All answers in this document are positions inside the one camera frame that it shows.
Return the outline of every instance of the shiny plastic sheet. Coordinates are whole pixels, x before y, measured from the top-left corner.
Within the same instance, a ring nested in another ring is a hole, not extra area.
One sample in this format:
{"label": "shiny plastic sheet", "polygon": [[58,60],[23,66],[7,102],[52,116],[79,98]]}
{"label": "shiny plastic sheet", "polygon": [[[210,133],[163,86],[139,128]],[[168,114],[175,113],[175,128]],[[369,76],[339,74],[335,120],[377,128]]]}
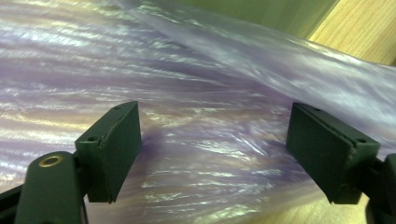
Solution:
{"label": "shiny plastic sheet", "polygon": [[237,223],[312,200],[284,148],[294,99],[393,146],[395,69],[168,1],[119,4],[129,14],[0,4],[0,190],[132,100],[143,147],[117,202],[88,204],[91,223]]}

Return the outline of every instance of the plastic wrap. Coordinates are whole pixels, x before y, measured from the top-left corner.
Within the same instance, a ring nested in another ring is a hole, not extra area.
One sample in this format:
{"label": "plastic wrap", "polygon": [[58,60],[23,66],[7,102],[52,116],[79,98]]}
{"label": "plastic wrap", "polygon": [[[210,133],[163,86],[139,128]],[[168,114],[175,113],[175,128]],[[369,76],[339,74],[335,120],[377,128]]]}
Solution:
{"label": "plastic wrap", "polygon": [[238,223],[317,197],[284,148],[293,100],[382,155],[394,145],[394,68],[168,1],[119,4],[129,14],[105,0],[0,4],[1,191],[132,100],[143,147],[117,202],[88,203],[91,223]]}

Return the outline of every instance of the wooden surface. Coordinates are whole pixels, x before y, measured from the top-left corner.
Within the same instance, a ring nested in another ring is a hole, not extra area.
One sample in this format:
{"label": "wooden surface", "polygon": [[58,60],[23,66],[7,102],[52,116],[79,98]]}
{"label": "wooden surface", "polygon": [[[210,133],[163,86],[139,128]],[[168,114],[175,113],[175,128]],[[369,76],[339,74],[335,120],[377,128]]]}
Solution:
{"label": "wooden surface", "polygon": [[[310,40],[366,61],[396,64],[396,0],[341,0]],[[329,204],[323,196],[246,223],[363,224],[367,202],[363,196],[358,205]]]}

